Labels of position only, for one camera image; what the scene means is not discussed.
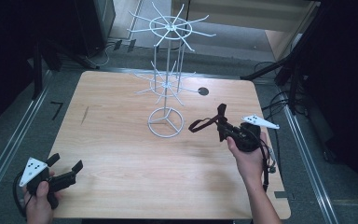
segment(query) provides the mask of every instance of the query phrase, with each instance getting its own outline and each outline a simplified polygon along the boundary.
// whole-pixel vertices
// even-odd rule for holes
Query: black circle
[[[205,87],[200,87],[200,88],[199,88],[199,94],[200,94],[200,95],[208,95],[208,94],[209,94],[209,91],[208,91],[208,89],[206,89]]]

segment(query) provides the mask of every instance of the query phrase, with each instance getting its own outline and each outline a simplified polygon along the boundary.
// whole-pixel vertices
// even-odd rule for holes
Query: wooden tabletop
[[[227,142],[219,142],[211,125],[198,133],[187,128],[211,118],[227,105],[226,117],[239,126],[241,117],[262,117],[255,86],[243,80],[188,77],[167,106],[179,111],[184,129],[172,138],[150,132],[150,114],[164,106],[149,81],[135,74],[85,72],[77,85],[50,154],[61,159],[52,169],[70,171],[79,160],[84,168],[76,184],[62,191],[55,217],[82,218],[250,218],[245,186]],[[290,217],[279,171],[269,175],[268,196],[280,218]]]

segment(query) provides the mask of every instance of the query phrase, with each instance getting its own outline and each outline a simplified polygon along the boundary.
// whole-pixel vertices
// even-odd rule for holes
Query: hand
[[[267,142],[266,134],[262,132],[260,134],[260,139],[263,140],[263,142]],[[260,148],[252,152],[240,151],[235,145],[234,139],[231,137],[227,138],[227,145],[228,149],[235,157],[238,170],[240,171],[240,175],[245,184],[258,182],[261,184],[261,175],[263,174],[263,154]]]
[[[27,223],[49,224],[53,219],[53,210],[48,202],[48,182],[42,181],[37,187],[36,195],[31,195],[26,188],[22,189],[24,202],[26,203]],[[60,193],[55,193],[57,199],[61,198]]]

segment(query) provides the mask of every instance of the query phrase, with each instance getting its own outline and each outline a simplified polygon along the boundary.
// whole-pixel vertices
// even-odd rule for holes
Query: person's left hand
[[[53,219],[53,210],[48,202],[48,182],[42,181],[37,187],[36,195],[31,195],[26,188],[22,189],[24,202],[26,203],[27,223],[49,224]],[[55,193],[57,199],[61,198],[60,193]]]

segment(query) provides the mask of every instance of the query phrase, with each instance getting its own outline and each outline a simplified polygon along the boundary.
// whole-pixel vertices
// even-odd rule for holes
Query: gray carpet
[[[102,66],[103,71],[119,71],[118,68],[147,69],[151,70],[150,61],[153,60],[151,49],[136,48],[133,52],[127,52],[125,47],[119,50],[108,50],[109,63]],[[94,62],[104,62],[103,53],[93,58]],[[221,58],[187,54],[185,56],[185,72],[197,72],[202,77],[238,78],[251,74],[255,65],[259,62],[250,60],[238,60],[233,58]],[[0,223],[24,223],[11,195],[11,185],[16,173],[23,168],[30,156],[45,159],[54,143],[54,139],[62,123],[65,111],[71,101],[81,73],[84,71],[76,63],[62,58],[63,68],[61,72],[53,72],[52,80],[39,111],[34,117],[28,132],[9,165],[2,181],[0,182]],[[268,63],[262,63],[256,69],[260,69]],[[273,85],[273,72],[258,78],[256,90],[262,106],[269,105],[272,97],[278,93]],[[33,86],[29,86],[19,95],[16,102],[0,118],[0,153],[3,151],[10,135],[20,122],[22,114],[31,103]],[[63,103],[58,116],[57,105],[51,102]],[[276,153],[281,156],[282,181],[289,195],[289,203],[292,215],[284,223],[324,223],[315,193],[313,192],[309,176],[296,146],[292,131],[283,112],[276,114],[274,122],[280,124],[278,131],[279,147],[275,139],[275,133],[270,137]],[[313,131],[309,120],[297,115],[303,134],[309,144],[310,153],[317,169],[322,177],[327,192],[332,200],[337,219],[340,223],[358,223],[358,178],[352,170],[342,164],[331,164],[324,160],[320,143]],[[56,219],[54,223],[80,224],[80,219]],[[237,220],[236,223],[249,223],[249,220]]]

